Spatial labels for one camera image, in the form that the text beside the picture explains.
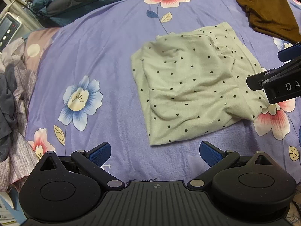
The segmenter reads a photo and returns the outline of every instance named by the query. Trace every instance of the metal screw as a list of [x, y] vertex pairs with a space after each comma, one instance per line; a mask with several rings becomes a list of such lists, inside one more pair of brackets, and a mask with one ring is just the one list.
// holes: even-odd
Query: metal screw
[[117, 188], [121, 185], [122, 185], [122, 182], [119, 180], [111, 180], [108, 182], [108, 186], [110, 186], [111, 188]]
[[193, 187], [202, 187], [204, 186], [205, 182], [203, 180], [195, 179], [190, 181], [190, 185]]

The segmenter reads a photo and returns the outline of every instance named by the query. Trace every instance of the blue gripper pad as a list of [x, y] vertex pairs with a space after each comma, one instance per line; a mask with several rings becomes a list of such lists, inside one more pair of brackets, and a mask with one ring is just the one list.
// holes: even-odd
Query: blue gripper pad
[[223, 155], [217, 150], [219, 149], [206, 141], [201, 142], [200, 144], [200, 156], [210, 167], [223, 159]]
[[86, 157], [95, 165], [101, 167], [111, 156], [111, 145], [102, 143], [90, 151], [86, 152]]

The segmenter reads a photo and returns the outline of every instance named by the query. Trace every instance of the control panel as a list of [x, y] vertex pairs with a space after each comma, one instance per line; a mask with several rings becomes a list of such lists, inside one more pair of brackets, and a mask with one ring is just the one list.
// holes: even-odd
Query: control panel
[[2, 53], [2, 50], [11, 41], [21, 25], [21, 21], [13, 17], [11, 13], [4, 15], [0, 21], [0, 53]]

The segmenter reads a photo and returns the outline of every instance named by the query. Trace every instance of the white appliance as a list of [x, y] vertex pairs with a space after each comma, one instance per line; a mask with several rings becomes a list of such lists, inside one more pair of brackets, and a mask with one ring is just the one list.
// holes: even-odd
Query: white appliance
[[38, 20], [23, 9], [23, 5], [15, 0], [0, 13], [0, 54], [11, 41], [43, 28]]

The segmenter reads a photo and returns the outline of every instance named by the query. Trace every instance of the polka dot cloth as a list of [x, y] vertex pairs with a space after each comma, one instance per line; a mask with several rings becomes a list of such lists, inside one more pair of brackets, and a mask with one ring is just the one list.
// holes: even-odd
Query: polka dot cloth
[[157, 36], [131, 61], [150, 145], [254, 120], [268, 107], [265, 93], [246, 85], [261, 66], [227, 22]]

